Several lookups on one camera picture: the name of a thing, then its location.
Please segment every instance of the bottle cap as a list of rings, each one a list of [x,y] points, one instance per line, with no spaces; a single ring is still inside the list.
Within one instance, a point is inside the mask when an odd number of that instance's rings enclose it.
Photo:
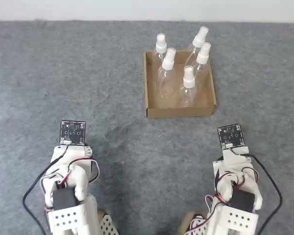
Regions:
[[[205,42],[207,33],[209,29],[205,26],[200,27],[200,30],[198,31],[198,34],[195,36],[193,40],[193,45],[197,48],[200,48],[202,44]]]
[[[199,63],[201,65],[207,64],[210,48],[211,48],[210,43],[204,43],[202,45],[202,48],[200,49],[200,51],[197,55],[197,58],[196,58],[197,63]]]
[[[184,67],[183,86],[189,89],[195,86],[194,69],[192,66]]]
[[[173,69],[175,53],[176,53],[176,50],[174,48],[172,47],[168,48],[167,54],[162,62],[162,67],[165,70]]]
[[[167,51],[166,36],[163,33],[157,35],[156,52],[165,53]]]

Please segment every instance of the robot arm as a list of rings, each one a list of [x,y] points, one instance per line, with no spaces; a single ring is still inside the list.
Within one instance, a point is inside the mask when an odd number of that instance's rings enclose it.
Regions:
[[[239,124],[218,128],[223,156],[213,162],[215,196],[208,206],[209,212],[204,218],[195,214],[184,235],[254,235],[258,222],[256,211],[262,207],[263,198],[257,181],[258,172],[251,164],[252,157],[265,171],[276,191],[280,202],[261,226],[258,234],[280,209],[282,195],[266,168],[245,146],[241,126]]]
[[[60,145],[54,148],[49,166],[23,197],[24,208],[44,235],[46,231],[25,203],[39,179],[45,197],[45,215],[53,235],[102,235],[105,232],[119,235],[111,217],[98,211],[95,197],[87,194],[88,184],[99,177],[99,167],[92,158],[92,149],[84,142],[85,127],[82,121],[61,121]],[[97,175],[91,179],[93,165],[97,167]]]

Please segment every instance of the gray carpet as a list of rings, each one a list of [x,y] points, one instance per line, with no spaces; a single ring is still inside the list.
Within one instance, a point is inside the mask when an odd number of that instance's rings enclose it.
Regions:
[[[164,32],[183,49],[210,28],[218,107],[210,117],[147,119],[143,51]],[[172,235],[206,209],[216,127],[240,123],[284,195],[264,235],[294,235],[294,24],[187,22],[0,23],[0,234],[40,234],[22,196],[50,161],[61,119],[87,121],[101,176],[90,187],[122,235]],[[264,204],[278,203],[257,166]],[[39,187],[29,207],[47,227]]]

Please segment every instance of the open cardboard box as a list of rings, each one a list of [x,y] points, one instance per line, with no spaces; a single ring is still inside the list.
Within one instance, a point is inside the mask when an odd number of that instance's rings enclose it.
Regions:
[[[175,108],[176,99],[163,99],[157,88],[157,70],[161,66],[152,59],[153,52],[144,53],[144,74],[145,74],[145,105],[148,118],[171,118],[171,117],[194,117],[209,116],[215,109],[216,95],[212,79],[211,66],[209,62],[207,78],[204,86],[196,97],[193,107]],[[175,55],[175,81],[179,86],[183,81],[184,63],[190,52],[179,50]]]

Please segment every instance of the clear plastic bottle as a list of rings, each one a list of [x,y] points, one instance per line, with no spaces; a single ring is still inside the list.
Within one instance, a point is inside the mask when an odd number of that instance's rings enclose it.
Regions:
[[[153,52],[154,63],[162,64],[167,51],[166,36],[163,33],[157,35],[156,48]]]
[[[157,73],[157,85],[162,98],[170,98],[175,92],[174,58],[176,50],[168,48],[166,57]]]
[[[189,57],[186,59],[184,66],[189,66],[196,60],[196,56],[198,52],[200,51],[201,46],[205,42],[208,31],[209,29],[207,27],[205,26],[200,27],[200,30],[198,34],[194,37],[192,44],[190,44],[187,47],[187,50],[189,50],[191,53]]]
[[[179,108],[191,107],[194,105],[194,99],[197,94],[195,85],[194,70],[192,66],[184,67],[183,84],[179,88],[177,96],[177,106]]]
[[[194,74],[195,74],[195,83],[196,83],[198,92],[202,90],[207,78],[207,73],[208,73],[207,62],[209,58],[210,48],[211,48],[210,43],[204,43],[197,55],[196,60],[192,63],[192,67],[194,68]]]

